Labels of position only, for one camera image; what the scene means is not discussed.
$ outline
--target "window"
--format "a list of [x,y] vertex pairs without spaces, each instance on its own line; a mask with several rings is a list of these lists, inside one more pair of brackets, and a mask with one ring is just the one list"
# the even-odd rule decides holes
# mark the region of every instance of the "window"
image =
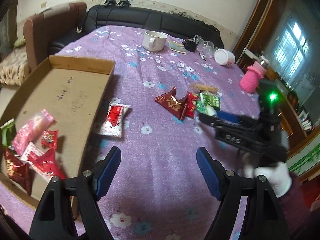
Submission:
[[280,75],[289,86],[290,79],[303,66],[308,54],[308,39],[303,35],[298,23],[291,21],[291,24],[286,24],[283,35],[274,51],[274,56],[279,63]]

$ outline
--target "purple tablecloth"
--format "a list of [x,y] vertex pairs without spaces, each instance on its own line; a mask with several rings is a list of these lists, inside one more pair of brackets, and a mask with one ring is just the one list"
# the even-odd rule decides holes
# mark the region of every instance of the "purple tablecloth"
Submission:
[[[215,140],[214,130],[198,118],[179,121],[153,98],[173,86],[177,87],[177,98],[182,98],[192,83],[214,85],[219,88],[223,111],[257,117],[257,96],[241,90],[243,75],[236,65],[225,68],[213,59],[202,60],[199,53],[173,52],[168,49],[168,40],[181,40],[171,36],[161,52],[148,52],[142,47],[143,33],[138,28],[104,26],[58,53],[116,61],[100,111],[106,111],[109,101],[132,108],[125,117],[123,138],[91,136],[84,169],[103,159],[112,146],[121,149],[119,169],[107,195],[98,202],[115,239],[203,239],[219,202],[204,182],[196,150],[204,146],[226,169],[234,169],[236,149]],[[34,212],[2,185],[0,199],[9,215],[28,232]],[[231,238],[240,231],[244,208],[245,199]],[[81,222],[77,229],[84,231]]]

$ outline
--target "cardboard box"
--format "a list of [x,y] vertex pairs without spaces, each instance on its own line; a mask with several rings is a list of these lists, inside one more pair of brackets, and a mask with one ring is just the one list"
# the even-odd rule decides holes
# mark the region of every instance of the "cardboard box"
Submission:
[[[50,56],[15,93],[0,119],[0,126],[14,118],[18,131],[36,112],[46,109],[55,118],[49,129],[59,130],[56,159],[62,161],[68,178],[78,176],[92,124],[114,66],[111,60]],[[42,149],[40,139],[34,143]],[[7,177],[2,151],[0,160],[0,181],[17,198],[36,208],[47,182],[35,173],[32,194],[28,196]]]

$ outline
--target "metal screw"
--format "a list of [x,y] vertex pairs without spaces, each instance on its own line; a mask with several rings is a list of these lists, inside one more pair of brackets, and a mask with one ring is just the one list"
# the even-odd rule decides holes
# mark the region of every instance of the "metal screw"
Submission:
[[83,176],[85,176],[85,177],[89,177],[91,174],[92,174],[92,172],[89,170],[86,170],[83,172]]
[[51,178],[51,181],[52,182],[57,182],[59,180],[59,177],[58,176],[53,176],[52,178]]
[[263,176],[263,175],[259,175],[258,178],[262,182],[265,182],[267,180],[267,178],[265,176]]
[[232,171],[232,170],[226,170],[226,175],[229,176],[229,177],[232,177],[234,176],[235,172]]

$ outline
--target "pink bottle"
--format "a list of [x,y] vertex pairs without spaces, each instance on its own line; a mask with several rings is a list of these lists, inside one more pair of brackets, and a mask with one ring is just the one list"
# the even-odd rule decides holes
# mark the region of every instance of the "pink bottle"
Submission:
[[259,60],[261,64],[255,61],[252,66],[248,67],[248,71],[239,83],[242,90],[248,93],[252,93],[257,88],[259,79],[263,78],[267,72],[269,61],[263,56],[261,56],[260,59],[262,59]]

